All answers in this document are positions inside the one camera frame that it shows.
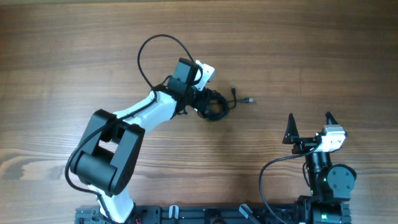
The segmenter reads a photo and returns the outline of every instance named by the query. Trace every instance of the black cable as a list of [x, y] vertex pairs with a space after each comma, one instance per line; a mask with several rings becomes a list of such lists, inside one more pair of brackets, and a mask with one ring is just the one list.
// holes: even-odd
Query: black cable
[[279, 159], [274, 159], [273, 161], [268, 162], [268, 163], [261, 169], [260, 176], [259, 176], [259, 188], [260, 188], [260, 194], [261, 194], [262, 200], [264, 201], [264, 204], [266, 205], [266, 207], [267, 207], [269, 213], [273, 214], [273, 216], [275, 216], [276, 219], [278, 219], [278, 220], [279, 220], [280, 222], [282, 222], [283, 224], [287, 224], [287, 222], [283, 221], [283, 219], [279, 218], [279, 217], [272, 211], [271, 207], [269, 206], [269, 204], [268, 204], [268, 202], [267, 202], [266, 196], [264, 195], [264, 192], [262, 191], [262, 181], [261, 181], [261, 179], [262, 179], [262, 174], [264, 173], [265, 169], [266, 169], [267, 167], [269, 167], [271, 164], [276, 163], [276, 162], [279, 162], [279, 161], [285, 161], [285, 160], [289, 160], [289, 159], [296, 159], [296, 158], [299, 158], [299, 157], [307, 156], [307, 155], [309, 155], [309, 154], [315, 152], [315, 151], [318, 149], [318, 146], [317, 146], [317, 147], [314, 147], [314, 148], [311, 149], [310, 151], [308, 151], [308, 152], [306, 152], [306, 153], [303, 153], [303, 154], [300, 154], [300, 155], [296, 155], [296, 156], [287, 156], [287, 157], [283, 157], [283, 158], [279, 158]]
[[236, 89], [235, 89], [235, 87], [232, 87], [231, 91], [232, 91], [232, 95], [234, 96], [234, 100], [233, 100], [234, 105], [230, 109], [233, 109], [236, 107]]
[[303, 175], [304, 175], [304, 180], [305, 180], [305, 183], [307, 183], [307, 186], [308, 186], [308, 187], [311, 187], [311, 186], [310, 186], [310, 183], [309, 183], [308, 180], [307, 180], [307, 174], [305, 173], [305, 165], [307, 165], [307, 162], [304, 162], [304, 163], [303, 163]]
[[[230, 108], [228, 106], [229, 101], [227, 101], [221, 93], [217, 92], [216, 90], [204, 88], [203, 91], [199, 93], [200, 95], [196, 96], [197, 101], [200, 102], [199, 107], [197, 107], [199, 117], [208, 119], [210, 121], [218, 121], [228, 115], [229, 110], [236, 107], [236, 89], [232, 87], [231, 91], [234, 97], [234, 106]], [[210, 105], [220, 105], [221, 112], [215, 112], [211, 110]]]
[[[129, 118], [129, 117], [132, 117], [132, 116], [134, 116], [135, 114], [137, 114], [137, 113], [139, 113], [139, 112], [145, 110], [145, 109], [148, 108], [150, 105], [152, 105], [153, 103], [156, 102], [156, 100], [157, 100], [157, 93], [156, 93], [156, 91], [153, 90], [153, 89], [154, 89], [154, 86], [153, 86], [152, 83], [148, 80], [148, 78], [145, 76], [144, 71], [142, 71], [141, 63], [140, 63], [141, 52], [142, 52], [144, 46], [145, 46], [150, 40], [152, 40], [152, 39], [154, 39], [154, 38], [156, 38], [156, 37], [168, 37], [168, 38], [171, 38], [171, 39], [175, 40], [175, 41], [176, 41], [177, 43], [179, 43], [179, 44], [181, 45], [181, 47], [185, 50], [185, 52], [187, 53], [187, 55], [189, 56], [189, 58], [191, 59], [191, 61], [192, 61], [192, 62], [194, 61], [193, 58], [192, 58], [192, 56], [191, 56], [191, 54], [189, 53], [188, 49], [187, 49], [187, 48], [181, 43], [181, 41], [179, 41], [177, 38], [175, 38], [175, 37], [173, 37], [173, 36], [171, 36], [171, 35], [167, 35], [167, 34], [158, 34], [158, 35], [154, 35], [154, 36], [152, 36], [152, 37], [149, 37], [149, 38], [142, 44], [141, 48], [140, 48], [139, 51], [138, 51], [138, 55], [137, 55], [137, 65], [138, 65], [138, 69], [139, 69], [139, 71], [140, 71], [142, 77], [144, 78], [144, 80], [147, 82], [147, 84], [150, 86], [151, 90], [153, 91], [153, 93], [154, 93], [154, 99], [153, 99], [151, 102], [149, 102], [147, 105], [143, 106], [142, 108], [139, 108], [138, 110], [133, 111], [132, 113], [129, 113], [129, 114], [123, 116], [123, 117], [120, 117], [120, 118], [118, 118], [118, 119], [115, 119], [114, 121], [112, 121], [112, 122], [110, 122], [110, 123], [107, 123], [107, 124], [103, 125], [102, 127], [98, 128], [97, 130], [95, 130], [94, 132], [92, 132], [89, 136], [87, 136], [86, 138], [84, 138], [84, 139], [81, 141], [81, 143], [80, 143], [79, 145], [77, 145], [77, 147], [75, 148], [75, 150], [71, 153], [71, 155], [70, 155], [70, 157], [69, 157], [69, 159], [68, 159], [68, 161], [67, 161], [67, 164], [65, 165], [65, 173], [64, 173], [64, 174], [65, 174], [65, 179], [67, 180], [67, 183], [68, 183], [73, 189], [75, 189], [75, 190], [79, 190], [79, 191], [81, 191], [81, 192], [86, 192], [86, 193], [95, 194], [95, 195], [97, 196], [97, 199], [99, 200], [99, 203], [101, 204], [102, 208], [104, 209], [106, 216], [108, 217], [109, 221], [110, 221], [111, 223], [113, 223], [113, 224], [119, 224], [119, 223], [113, 221], [112, 216], [111, 216], [111, 214], [109, 213], [108, 208], [106, 208], [106, 205], [105, 205], [105, 203], [104, 203], [104, 200], [103, 200], [101, 194], [98, 193], [98, 192], [95, 192], [94, 190], [84, 189], [84, 188], [81, 188], [81, 187], [76, 186], [76, 185], [70, 180], [70, 177], [69, 177], [69, 169], [70, 169], [70, 165], [71, 165], [71, 163], [72, 163], [73, 158], [77, 155], [77, 153], [80, 151], [80, 149], [81, 149], [89, 140], [91, 140], [94, 136], [96, 136], [97, 134], [99, 134], [99, 133], [102, 132], [103, 130], [110, 128], [112, 125], [114, 125], [114, 124], [116, 124], [116, 123], [118, 123], [118, 122], [121, 122], [121, 121], [123, 121], [124, 119]], [[169, 75], [169, 76], [162, 82], [162, 84], [164, 84], [170, 77], [171, 77], [171, 75]]]

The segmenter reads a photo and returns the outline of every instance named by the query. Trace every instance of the wooden table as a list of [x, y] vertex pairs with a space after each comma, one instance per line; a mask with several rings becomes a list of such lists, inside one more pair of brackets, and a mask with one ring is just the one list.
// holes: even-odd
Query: wooden table
[[[0, 7], [0, 223], [71, 223], [94, 196], [63, 170], [94, 111], [147, 96], [136, 55], [170, 34], [217, 69], [208, 87], [254, 97], [212, 123], [189, 108], [148, 134], [129, 183], [138, 205], [261, 202], [258, 174], [290, 155], [293, 112], [313, 136], [331, 111], [348, 132], [335, 164], [358, 173], [354, 223], [398, 219], [398, 9], [375, 1], [192, 1]], [[153, 83], [183, 50], [151, 42], [142, 66]], [[303, 159], [264, 175], [273, 203], [308, 195]]]

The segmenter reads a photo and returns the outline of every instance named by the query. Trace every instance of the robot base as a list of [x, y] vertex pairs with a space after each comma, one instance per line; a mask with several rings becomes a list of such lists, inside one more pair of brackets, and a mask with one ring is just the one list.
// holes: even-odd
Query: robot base
[[[272, 205], [272, 209], [284, 220], [293, 220], [294, 204]], [[253, 217], [261, 224], [279, 224], [275, 217], [269, 215], [266, 208], [251, 207]], [[169, 207], [160, 206], [137, 206], [134, 217], [128, 224], [249, 224], [253, 223], [246, 219], [240, 212], [239, 207], [180, 207], [178, 218], [171, 215]], [[76, 209], [75, 224], [107, 224], [108, 222], [100, 213], [100, 207]]]

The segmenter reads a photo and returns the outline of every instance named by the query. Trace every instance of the cable connector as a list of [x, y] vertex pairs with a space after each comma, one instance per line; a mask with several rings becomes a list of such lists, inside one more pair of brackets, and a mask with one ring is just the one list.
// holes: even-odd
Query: cable connector
[[247, 97], [247, 98], [243, 99], [243, 102], [245, 102], [245, 103], [252, 103], [252, 102], [254, 102], [254, 99], [253, 99], [253, 98]]

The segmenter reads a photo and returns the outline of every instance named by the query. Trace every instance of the table surface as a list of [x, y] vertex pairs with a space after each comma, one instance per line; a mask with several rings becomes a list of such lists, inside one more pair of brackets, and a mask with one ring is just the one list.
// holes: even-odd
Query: table surface
[[[310, 137], [331, 111], [348, 132], [331, 155], [358, 173], [354, 223], [398, 219], [398, 3], [395, 1], [188, 1], [0, 7], [0, 223], [71, 223], [94, 196], [63, 170], [92, 113], [147, 96], [136, 55], [170, 34], [217, 70], [208, 87], [253, 97], [212, 123], [189, 108], [145, 137], [129, 191], [138, 205], [259, 203], [258, 175], [282, 144], [290, 112]], [[151, 42], [152, 83], [183, 50]], [[303, 159], [266, 170], [273, 203], [309, 195]]]

